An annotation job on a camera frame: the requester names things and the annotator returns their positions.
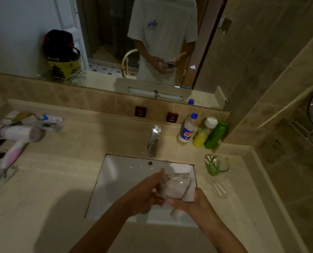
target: cap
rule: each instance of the cap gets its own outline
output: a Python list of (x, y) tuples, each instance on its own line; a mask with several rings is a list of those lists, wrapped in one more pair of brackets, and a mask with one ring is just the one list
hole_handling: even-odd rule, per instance
[(218, 123), (219, 123), (218, 119), (211, 116), (207, 117), (207, 119), (204, 121), (204, 124), (210, 129), (215, 128), (216, 125), (218, 125)]
[(196, 120), (197, 117), (198, 117), (198, 114), (197, 114), (197, 113), (192, 113), (192, 115), (191, 115), (191, 118), (192, 118), (192, 119)]

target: green bottle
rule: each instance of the green bottle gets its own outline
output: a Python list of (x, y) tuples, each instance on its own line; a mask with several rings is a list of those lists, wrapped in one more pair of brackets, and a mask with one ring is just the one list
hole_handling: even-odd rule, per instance
[(212, 149), (225, 134), (226, 130), (227, 123), (225, 121), (219, 122), (218, 125), (216, 125), (216, 127), (210, 133), (209, 137), (204, 143), (204, 147), (207, 149)]

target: hand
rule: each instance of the hand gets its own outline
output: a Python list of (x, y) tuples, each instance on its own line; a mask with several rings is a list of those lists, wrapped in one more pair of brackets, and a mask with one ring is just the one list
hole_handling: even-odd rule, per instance
[(146, 58), (147, 62), (150, 63), (152, 65), (152, 67), (158, 71), (159, 73), (162, 74), (167, 74), (167, 71), (162, 69), (162, 66), (160, 65), (163, 62), (165, 62), (163, 59), (159, 58), (159, 57), (155, 57), (155, 56), (148, 56), (148, 58)]
[(165, 203), (170, 204), (175, 209), (186, 212), (202, 230), (205, 230), (205, 228), (209, 229), (207, 226), (211, 225), (210, 221), (220, 221), (204, 192), (198, 187), (195, 188), (193, 202), (169, 198), (165, 200)]
[(163, 206), (163, 199), (158, 197), (153, 189), (159, 187), (164, 174), (165, 170), (161, 169), (145, 178), (118, 200), (127, 208), (130, 217), (143, 212), (152, 205)]

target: pink hair dryer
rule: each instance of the pink hair dryer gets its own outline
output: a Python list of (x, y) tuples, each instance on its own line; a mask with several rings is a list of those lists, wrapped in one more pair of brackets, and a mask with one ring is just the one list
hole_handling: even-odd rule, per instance
[(38, 127), (16, 125), (16, 126), (3, 126), (0, 125), (0, 139), (15, 141), (15, 144), (8, 150), (0, 164), (0, 179), (9, 167), (18, 159), (23, 152), (26, 144), (34, 143), (41, 140), (45, 132)]

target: bathroom sink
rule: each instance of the bathroom sink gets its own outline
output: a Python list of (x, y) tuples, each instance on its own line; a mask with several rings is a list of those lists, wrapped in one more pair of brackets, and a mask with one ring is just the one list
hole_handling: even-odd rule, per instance
[[(193, 179), (192, 185), (196, 187), (194, 167), (192, 165), (106, 155), (87, 210), (86, 218), (100, 218), (129, 189), (161, 168), (165, 169), (166, 174), (189, 173)], [(170, 216), (172, 209), (168, 204), (165, 204), (162, 208), (152, 206), (148, 213), (141, 213), (130, 217), (128, 221), (147, 224), (197, 226), (188, 214), (181, 216), (178, 221), (173, 220)]]

